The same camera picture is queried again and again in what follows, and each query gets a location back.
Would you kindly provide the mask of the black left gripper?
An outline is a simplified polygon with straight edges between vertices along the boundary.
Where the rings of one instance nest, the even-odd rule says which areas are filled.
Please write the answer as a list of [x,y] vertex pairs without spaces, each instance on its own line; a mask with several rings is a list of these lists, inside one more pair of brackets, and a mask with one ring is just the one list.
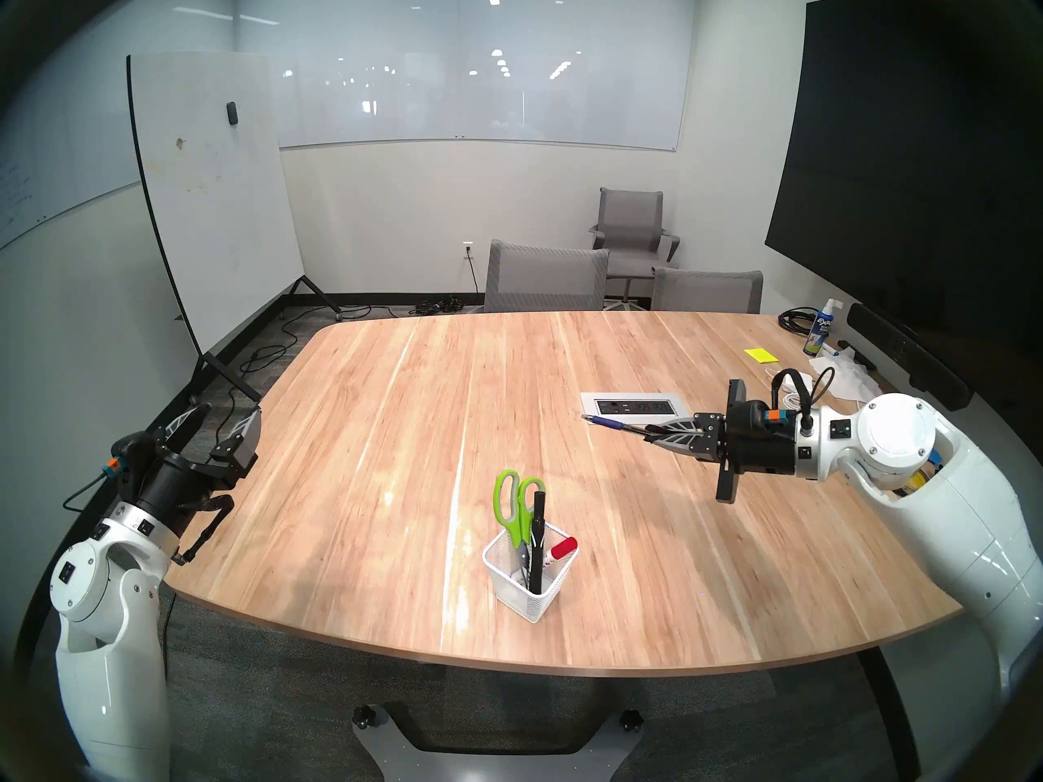
[[238,421],[229,435],[211,449],[211,461],[197,463],[181,456],[212,410],[196,404],[154,430],[154,464],[146,471],[134,505],[177,538],[200,511],[227,516],[235,500],[227,494],[257,462],[262,430],[260,406]]

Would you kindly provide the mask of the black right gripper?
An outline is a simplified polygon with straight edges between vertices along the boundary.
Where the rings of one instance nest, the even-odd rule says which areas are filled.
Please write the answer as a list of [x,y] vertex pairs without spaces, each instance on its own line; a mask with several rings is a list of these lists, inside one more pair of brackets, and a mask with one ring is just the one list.
[[700,462],[720,464],[715,500],[734,503],[746,472],[794,475],[799,414],[747,399],[745,383],[729,382],[723,414],[675,417],[644,427],[650,443]]

